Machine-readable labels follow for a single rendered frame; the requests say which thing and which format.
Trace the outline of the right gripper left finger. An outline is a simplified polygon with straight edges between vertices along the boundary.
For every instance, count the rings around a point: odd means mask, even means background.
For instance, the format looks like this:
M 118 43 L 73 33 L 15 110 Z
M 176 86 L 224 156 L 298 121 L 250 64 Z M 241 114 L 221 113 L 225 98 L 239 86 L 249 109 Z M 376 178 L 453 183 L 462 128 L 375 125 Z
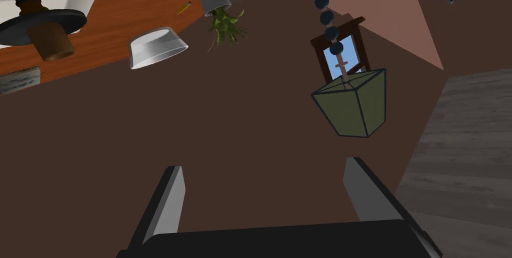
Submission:
M 180 165 L 166 168 L 128 245 L 133 251 L 159 234 L 177 233 L 186 186 Z

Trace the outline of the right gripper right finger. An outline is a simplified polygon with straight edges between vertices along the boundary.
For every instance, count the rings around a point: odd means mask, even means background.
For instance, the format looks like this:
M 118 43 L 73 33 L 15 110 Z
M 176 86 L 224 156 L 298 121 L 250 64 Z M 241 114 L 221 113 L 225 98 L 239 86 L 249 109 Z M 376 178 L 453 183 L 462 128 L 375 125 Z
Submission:
M 346 159 L 343 185 L 360 221 L 399 220 L 405 222 L 429 256 L 443 256 L 427 232 L 421 228 L 361 158 L 349 157 Z

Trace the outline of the green shade beaded floor lamp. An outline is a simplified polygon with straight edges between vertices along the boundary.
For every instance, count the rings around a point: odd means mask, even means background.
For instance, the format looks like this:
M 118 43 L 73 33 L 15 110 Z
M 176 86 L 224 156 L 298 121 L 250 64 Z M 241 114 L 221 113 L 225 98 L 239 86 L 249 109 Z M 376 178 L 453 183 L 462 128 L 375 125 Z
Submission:
M 368 138 L 386 122 L 387 70 L 372 70 L 359 25 L 360 16 L 333 26 L 334 12 L 329 0 L 314 0 L 321 10 L 320 22 L 326 29 L 312 39 L 326 85 L 311 94 L 330 126 L 342 137 Z M 359 62 L 346 69 L 343 40 L 351 37 Z

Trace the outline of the brown framed window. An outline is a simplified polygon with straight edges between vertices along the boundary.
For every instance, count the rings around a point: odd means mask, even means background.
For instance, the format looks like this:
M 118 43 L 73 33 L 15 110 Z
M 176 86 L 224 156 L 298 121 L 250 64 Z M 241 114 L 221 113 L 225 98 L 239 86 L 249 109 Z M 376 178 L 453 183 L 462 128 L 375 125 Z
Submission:
M 343 45 L 341 53 L 342 58 L 347 64 L 344 66 L 347 74 L 355 74 L 357 72 L 370 71 L 367 52 L 364 46 L 363 38 L 359 25 L 365 21 L 363 16 L 351 19 L 350 21 L 340 25 L 338 29 L 338 38 Z M 310 41 L 315 50 L 317 60 L 319 62 L 325 82 L 328 84 L 335 78 L 341 76 L 341 71 L 336 65 L 337 58 L 330 52 L 331 41 L 327 41 L 322 34 Z

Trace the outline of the white bowl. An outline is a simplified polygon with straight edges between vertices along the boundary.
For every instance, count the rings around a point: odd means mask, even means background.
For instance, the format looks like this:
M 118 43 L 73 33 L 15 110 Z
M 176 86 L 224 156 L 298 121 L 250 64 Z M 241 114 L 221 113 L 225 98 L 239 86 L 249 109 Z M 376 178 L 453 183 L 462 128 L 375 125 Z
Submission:
M 160 27 L 145 32 L 134 37 L 128 44 L 131 70 L 163 61 L 189 47 L 170 27 Z

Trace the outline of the grey marbled book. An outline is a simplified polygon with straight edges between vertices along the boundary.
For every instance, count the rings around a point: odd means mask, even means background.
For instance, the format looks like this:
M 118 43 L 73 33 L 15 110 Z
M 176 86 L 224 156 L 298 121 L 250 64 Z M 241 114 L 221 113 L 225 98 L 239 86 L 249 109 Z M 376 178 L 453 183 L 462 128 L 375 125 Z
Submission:
M 38 66 L 0 75 L 0 95 L 39 85 L 41 70 Z

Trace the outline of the grey potted green plant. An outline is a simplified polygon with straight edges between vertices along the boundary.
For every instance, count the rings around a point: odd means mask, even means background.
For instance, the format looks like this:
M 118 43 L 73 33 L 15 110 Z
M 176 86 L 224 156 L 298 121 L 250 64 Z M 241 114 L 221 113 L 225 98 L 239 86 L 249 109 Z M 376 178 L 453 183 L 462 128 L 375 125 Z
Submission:
M 200 0 L 200 3 L 204 15 L 211 18 L 211 26 L 208 30 L 215 32 L 215 38 L 210 48 L 214 45 L 220 46 L 225 40 L 237 43 L 239 37 L 244 37 L 248 33 L 246 29 L 238 25 L 238 20 L 244 11 L 237 16 L 228 12 L 228 8 L 232 4 L 230 0 Z

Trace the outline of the brown and black table lamp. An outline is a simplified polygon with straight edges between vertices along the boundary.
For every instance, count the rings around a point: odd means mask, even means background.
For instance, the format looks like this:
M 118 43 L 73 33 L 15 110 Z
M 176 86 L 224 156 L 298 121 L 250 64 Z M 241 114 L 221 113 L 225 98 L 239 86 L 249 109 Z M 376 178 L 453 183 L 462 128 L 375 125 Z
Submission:
M 44 61 L 57 61 L 75 53 L 68 35 L 80 30 L 86 15 L 74 9 L 48 9 L 41 0 L 15 0 L 17 17 L 0 23 L 0 44 L 33 45 Z

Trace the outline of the white rectangular tray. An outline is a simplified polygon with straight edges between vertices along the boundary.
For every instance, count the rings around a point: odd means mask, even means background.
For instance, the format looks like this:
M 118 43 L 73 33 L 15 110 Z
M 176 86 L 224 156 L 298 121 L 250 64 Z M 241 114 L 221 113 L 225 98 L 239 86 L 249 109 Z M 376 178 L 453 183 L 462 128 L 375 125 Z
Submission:
M 45 23 L 60 23 L 67 35 L 78 32 L 94 0 L 41 0 L 49 9 L 45 13 L 31 13 L 20 17 L 16 0 L 0 0 L 0 49 L 33 43 L 27 30 Z

